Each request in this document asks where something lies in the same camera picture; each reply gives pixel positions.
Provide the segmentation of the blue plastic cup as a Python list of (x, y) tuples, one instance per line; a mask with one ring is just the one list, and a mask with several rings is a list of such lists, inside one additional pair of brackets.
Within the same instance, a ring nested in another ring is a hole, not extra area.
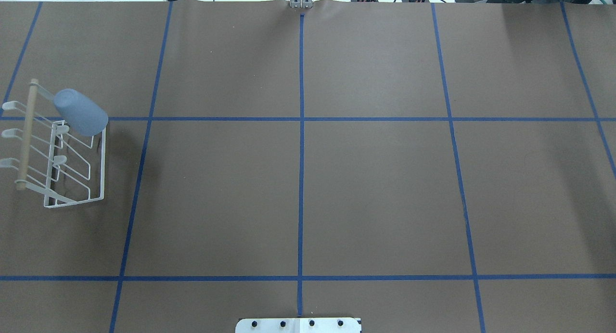
[(108, 124), (108, 114), (83, 93), (65, 88), (55, 94), (53, 105), (75, 133), (93, 137)]

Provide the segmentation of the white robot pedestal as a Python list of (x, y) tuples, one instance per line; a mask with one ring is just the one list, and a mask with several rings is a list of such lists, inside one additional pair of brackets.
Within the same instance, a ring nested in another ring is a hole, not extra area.
[(361, 333), (361, 319), (352, 317), (246, 318), (236, 333)]

